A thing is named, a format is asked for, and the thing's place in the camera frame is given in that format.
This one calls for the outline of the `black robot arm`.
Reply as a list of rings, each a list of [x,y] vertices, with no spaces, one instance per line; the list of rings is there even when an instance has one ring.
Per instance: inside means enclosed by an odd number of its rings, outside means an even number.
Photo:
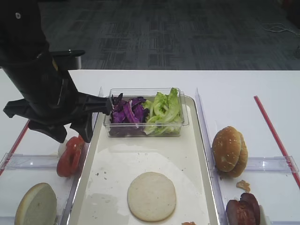
[[[4,113],[27,118],[31,130],[64,142],[65,125],[89,143],[93,113],[110,114],[109,98],[77,90],[69,72],[49,51],[35,0],[3,0],[0,3],[0,65],[22,99],[10,101]]]

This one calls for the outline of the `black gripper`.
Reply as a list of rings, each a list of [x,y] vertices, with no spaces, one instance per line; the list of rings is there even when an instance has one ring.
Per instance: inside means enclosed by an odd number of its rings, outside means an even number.
[[[65,125],[75,130],[90,143],[93,136],[92,113],[110,115],[112,101],[109,97],[97,97],[78,90],[69,71],[61,69],[4,69],[4,72],[19,90],[22,99],[9,101],[4,113],[29,119],[28,128],[63,143],[67,136]],[[69,113],[75,107],[87,113],[71,119]]]

